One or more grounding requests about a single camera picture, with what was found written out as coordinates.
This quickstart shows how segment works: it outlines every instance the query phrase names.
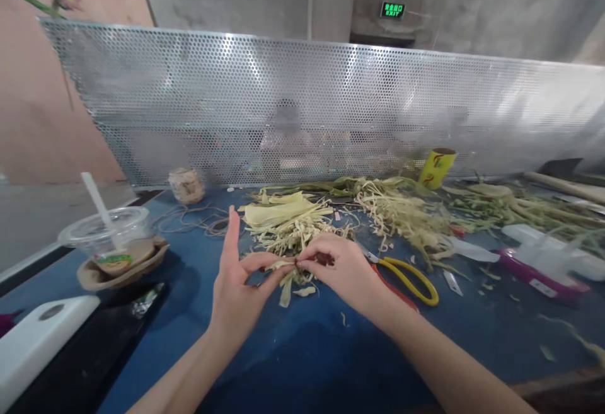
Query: forearm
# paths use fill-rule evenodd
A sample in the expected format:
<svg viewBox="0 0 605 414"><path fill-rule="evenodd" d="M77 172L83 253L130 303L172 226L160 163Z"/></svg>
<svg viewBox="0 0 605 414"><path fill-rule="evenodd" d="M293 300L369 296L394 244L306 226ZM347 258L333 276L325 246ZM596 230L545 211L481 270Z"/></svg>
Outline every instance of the forearm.
<svg viewBox="0 0 605 414"><path fill-rule="evenodd" d="M164 413L194 413L240 346L241 343L231 343L228 335L212 325L208 327L195 362L181 380Z"/></svg>
<svg viewBox="0 0 605 414"><path fill-rule="evenodd" d="M183 396L186 400L192 398L191 390L194 392L193 396L199 395L201 401L234 356L234 352L217 350L216 341L213 332L207 330L127 414L171 412L173 406L178 404L179 398ZM196 369L204 371L205 374L201 377L196 374L195 387L190 388L188 382L192 382L191 374ZM183 393L184 386L188 389L186 393ZM181 409L178 411L180 413L186 412L182 410L183 408L178 407L178 409Z"/></svg>
<svg viewBox="0 0 605 414"><path fill-rule="evenodd" d="M399 345L448 414L534 413L511 388L392 293L385 292L369 319Z"/></svg>
<svg viewBox="0 0 605 414"><path fill-rule="evenodd" d="M127 414L161 414L204 347L203 334L162 378L132 407Z"/></svg>

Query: green exit sign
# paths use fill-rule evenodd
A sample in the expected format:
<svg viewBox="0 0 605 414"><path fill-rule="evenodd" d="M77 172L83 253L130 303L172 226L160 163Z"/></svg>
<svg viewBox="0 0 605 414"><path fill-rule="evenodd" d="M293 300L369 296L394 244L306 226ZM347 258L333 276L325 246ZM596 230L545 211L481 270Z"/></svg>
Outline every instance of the green exit sign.
<svg viewBox="0 0 605 414"><path fill-rule="evenodd" d="M404 4L389 3L388 1L383 1L383 5L380 8L380 17L401 20L403 17L404 10Z"/></svg>

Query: metal mesh screen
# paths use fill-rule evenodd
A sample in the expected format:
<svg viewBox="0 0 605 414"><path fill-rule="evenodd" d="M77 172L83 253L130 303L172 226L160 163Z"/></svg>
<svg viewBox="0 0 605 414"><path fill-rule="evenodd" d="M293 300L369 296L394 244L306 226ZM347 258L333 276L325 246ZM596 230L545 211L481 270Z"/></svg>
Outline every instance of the metal mesh screen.
<svg viewBox="0 0 605 414"><path fill-rule="evenodd" d="M605 68L41 19L135 188L385 176L433 147L452 172L598 163Z"/></svg>

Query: cup lid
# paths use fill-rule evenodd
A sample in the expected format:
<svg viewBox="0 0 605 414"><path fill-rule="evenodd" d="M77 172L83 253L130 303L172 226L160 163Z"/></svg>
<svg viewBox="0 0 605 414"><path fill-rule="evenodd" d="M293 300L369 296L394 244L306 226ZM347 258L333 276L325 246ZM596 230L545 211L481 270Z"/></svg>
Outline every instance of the cup lid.
<svg viewBox="0 0 605 414"><path fill-rule="evenodd" d="M109 210L109 217L118 233L135 226L149 216L149 210L141 206L129 206ZM75 246L81 243L96 241L97 239L109 238L113 231L108 230L101 216L95 214L72 223L59 233L59 243L62 245Z"/></svg>

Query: blue work mat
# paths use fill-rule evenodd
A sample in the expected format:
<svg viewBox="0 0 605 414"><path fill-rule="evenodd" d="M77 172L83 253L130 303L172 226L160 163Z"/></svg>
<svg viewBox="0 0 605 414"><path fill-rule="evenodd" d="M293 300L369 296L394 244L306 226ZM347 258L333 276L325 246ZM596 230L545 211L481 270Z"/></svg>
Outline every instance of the blue work mat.
<svg viewBox="0 0 605 414"><path fill-rule="evenodd" d="M227 209L229 204L248 203L245 194L249 192L209 192L202 205L212 202ZM145 206L153 217L159 217L175 205L172 194L165 192ZM192 213L185 220L211 214L211 210ZM363 214L359 217L366 223ZM164 263L142 282L167 281L170 293L99 409L101 414L130 408L209 324L222 238L206 236L201 229L164 237L171 245ZM378 238L366 229L358 230L357 237L370 250L377 249ZM485 248L504 245L487 233L468 236L468 241ZM406 259L414 254L403 240L395 239L394 243L395 248L386 255ZM240 238L240 252L249 252L251 244L246 233ZM81 252L73 251L57 261L0 299L0 313L27 308L27 314L41 303L85 294L76 279L84 259ZM418 254L416 261L422 264ZM586 340L605 347L602 284L589 283L594 289L584 296L581 307L571 309L515 281L502 268L494 266L492 272L502 276L494 282L474 262L461 257L447 262L468 274L472 282L457 277L464 293L459 297L449 290L441 270L436 270L429 279L439 292L440 303L428 308L417 301L421 313L499 378L513 384L597 365L563 325L537 315L569 321ZM413 299L398 280L388 272L383 274ZM486 281L495 287L493 291L483 289L485 295L481 296L478 290ZM330 288L323 284L318 287L319 295L294 296L287 309L278 305L279 290L271 296L252 335L200 411L382 412L433 402L430 391L391 340ZM551 350L556 362L545 359L541 345Z"/></svg>

